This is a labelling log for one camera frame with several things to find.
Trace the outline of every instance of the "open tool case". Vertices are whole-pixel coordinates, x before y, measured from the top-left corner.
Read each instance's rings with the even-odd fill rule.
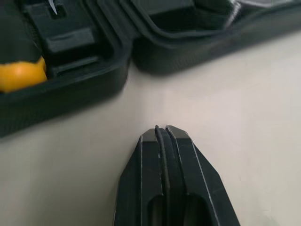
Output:
[[[168,74],[297,30],[301,2],[16,0],[34,27],[48,81],[0,94],[0,137],[122,90],[129,60]]]

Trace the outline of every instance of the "metal blade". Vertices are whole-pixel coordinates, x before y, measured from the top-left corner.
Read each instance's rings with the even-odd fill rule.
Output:
[[[48,2],[49,2],[49,5],[51,6],[52,10],[54,11],[54,13],[57,15],[57,11],[56,11],[55,4],[54,4],[53,0],[48,0]]]

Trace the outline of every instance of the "black plastic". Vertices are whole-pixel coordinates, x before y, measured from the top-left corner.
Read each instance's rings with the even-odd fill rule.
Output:
[[[301,27],[300,0],[56,0],[58,15],[47,0],[14,2],[48,81],[0,94],[0,137],[118,93],[131,55],[140,70],[169,74]]]
[[[239,226],[220,176],[187,133],[141,135],[123,171],[114,226]]]

